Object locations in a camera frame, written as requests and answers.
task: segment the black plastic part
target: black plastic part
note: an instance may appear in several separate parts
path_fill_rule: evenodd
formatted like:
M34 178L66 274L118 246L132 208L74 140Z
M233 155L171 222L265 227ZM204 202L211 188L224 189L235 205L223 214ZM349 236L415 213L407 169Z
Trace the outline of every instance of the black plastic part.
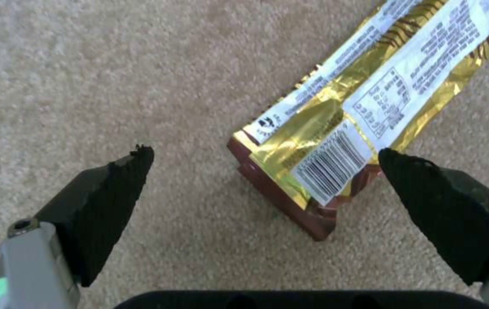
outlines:
M115 309L489 309L463 295L440 291L162 291L134 297Z
M462 280L489 276L489 188L458 170L391 149L380 166L411 219Z
M72 274L88 287L127 226L154 160L137 146L117 162L78 174L35 217L56 225Z

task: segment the white label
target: white label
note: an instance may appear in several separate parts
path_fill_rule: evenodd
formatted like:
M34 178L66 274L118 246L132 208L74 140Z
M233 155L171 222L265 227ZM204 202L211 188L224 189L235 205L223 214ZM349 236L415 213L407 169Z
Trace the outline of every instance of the white label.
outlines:
M292 170L311 196L326 206L372 157L368 144L353 123L343 121Z
M291 92L244 130L264 143L324 86L337 77L421 0L388 0L376 15L346 41L300 88Z
M376 150L390 147L449 73L489 36L489 0L449 0L343 105Z

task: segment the crinkled foil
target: crinkled foil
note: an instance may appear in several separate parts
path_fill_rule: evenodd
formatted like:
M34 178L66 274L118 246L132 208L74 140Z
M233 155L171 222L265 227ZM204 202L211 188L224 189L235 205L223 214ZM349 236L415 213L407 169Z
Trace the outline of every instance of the crinkled foil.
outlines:
M424 0L413 8L405 18L395 23L370 51L330 82L264 144L257 146L244 133L234 135L252 151L250 159L302 209L315 203L311 203L309 192L291 175L291 169L315 149L344 117L352 120L342 110L344 100L390 59L445 3L446 0ZM403 131L393 148L402 150L407 147L431 118L464 88L474 72L488 58L489 37L454 68L443 85ZM362 190L368 180L379 174L380 170L377 167L377 158L374 158L348 184L339 199L346 201Z

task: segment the floor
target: floor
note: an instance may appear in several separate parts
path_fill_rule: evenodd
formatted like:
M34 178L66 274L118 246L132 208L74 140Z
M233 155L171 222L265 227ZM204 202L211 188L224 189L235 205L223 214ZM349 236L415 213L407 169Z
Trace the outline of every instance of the floor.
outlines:
M475 295L379 178L315 243L236 172L233 131L331 54L372 0L0 0L0 241L80 170L157 156L82 308L162 289ZM489 63L410 148L489 186Z

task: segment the screw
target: screw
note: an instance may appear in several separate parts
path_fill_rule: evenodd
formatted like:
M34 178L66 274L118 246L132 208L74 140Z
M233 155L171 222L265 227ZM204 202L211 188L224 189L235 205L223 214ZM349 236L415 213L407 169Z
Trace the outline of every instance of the screw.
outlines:
M8 228L8 238L23 235L29 231L39 228L39 221L36 218L21 219L10 225Z

